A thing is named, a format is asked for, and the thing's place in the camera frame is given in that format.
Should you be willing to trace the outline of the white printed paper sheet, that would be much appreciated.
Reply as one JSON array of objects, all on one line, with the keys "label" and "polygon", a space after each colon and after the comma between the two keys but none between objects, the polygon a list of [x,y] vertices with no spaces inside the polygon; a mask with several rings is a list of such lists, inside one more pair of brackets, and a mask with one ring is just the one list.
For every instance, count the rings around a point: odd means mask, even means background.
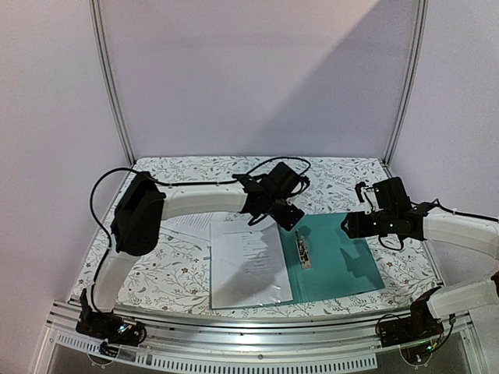
[{"label": "white printed paper sheet", "polygon": [[278,226],[267,218],[211,224],[211,308],[241,309],[293,300]]}]

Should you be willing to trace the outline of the white paper stack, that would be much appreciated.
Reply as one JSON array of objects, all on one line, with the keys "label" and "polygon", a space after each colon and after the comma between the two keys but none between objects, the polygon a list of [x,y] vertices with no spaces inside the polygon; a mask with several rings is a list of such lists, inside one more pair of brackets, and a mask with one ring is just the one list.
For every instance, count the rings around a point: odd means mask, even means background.
[{"label": "white paper stack", "polygon": [[162,221],[161,229],[209,242],[211,224],[229,221],[242,221],[242,218],[223,212],[188,214]]}]

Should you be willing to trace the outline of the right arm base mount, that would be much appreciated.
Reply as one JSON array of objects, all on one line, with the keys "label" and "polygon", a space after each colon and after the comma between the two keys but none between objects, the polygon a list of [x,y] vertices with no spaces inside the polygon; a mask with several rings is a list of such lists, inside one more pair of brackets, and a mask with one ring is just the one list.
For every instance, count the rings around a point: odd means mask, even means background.
[{"label": "right arm base mount", "polygon": [[441,286],[420,295],[409,308],[410,315],[404,318],[393,313],[379,318],[375,334],[383,348],[398,345],[403,361],[418,369],[427,366],[433,353],[438,351],[453,333],[455,314],[449,316],[449,329],[445,333],[441,319],[430,314],[427,302]]}]

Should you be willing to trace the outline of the teal plastic folder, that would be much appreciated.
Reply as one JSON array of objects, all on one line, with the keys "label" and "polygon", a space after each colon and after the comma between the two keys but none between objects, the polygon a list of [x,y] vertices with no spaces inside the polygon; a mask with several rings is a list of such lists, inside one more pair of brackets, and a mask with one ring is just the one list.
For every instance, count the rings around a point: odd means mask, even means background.
[{"label": "teal plastic folder", "polygon": [[[292,301],[278,305],[327,301],[384,288],[367,242],[350,239],[341,229],[344,219],[343,213],[312,214],[291,231],[278,226],[293,295]],[[310,269],[303,269],[299,261],[295,231],[309,248]]]}]

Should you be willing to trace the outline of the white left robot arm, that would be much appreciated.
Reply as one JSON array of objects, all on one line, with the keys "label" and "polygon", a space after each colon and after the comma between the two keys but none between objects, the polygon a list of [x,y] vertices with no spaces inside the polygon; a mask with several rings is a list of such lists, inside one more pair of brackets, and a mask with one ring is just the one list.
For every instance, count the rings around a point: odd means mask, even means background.
[{"label": "white left robot arm", "polygon": [[99,338],[115,332],[115,320],[107,313],[138,259],[155,249],[162,221],[199,213],[246,213],[250,226],[270,217],[291,231],[304,215],[292,200],[310,185],[304,173],[284,162],[268,173],[234,174],[226,181],[160,182],[148,171],[133,175],[104,230],[108,247],[93,282],[80,297],[91,307],[85,324]]}]

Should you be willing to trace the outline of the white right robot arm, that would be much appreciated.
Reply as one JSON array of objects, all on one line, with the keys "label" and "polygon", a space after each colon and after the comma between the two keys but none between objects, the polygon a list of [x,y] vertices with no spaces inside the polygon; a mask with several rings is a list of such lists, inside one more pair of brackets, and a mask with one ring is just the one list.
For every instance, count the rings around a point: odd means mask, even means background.
[{"label": "white right robot arm", "polygon": [[[345,216],[342,230],[350,239],[388,236],[398,239],[397,250],[414,239],[459,249],[468,256],[498,261],[498,219],[443,206],[439,199],[414,203],[399,177],[369,185],[359,182],[355,192],[362,208]],[[498,269],[467,280],[434,288],[410,306],[403,333],[418,340],[433,324],[455,313],[498,303]]]}]

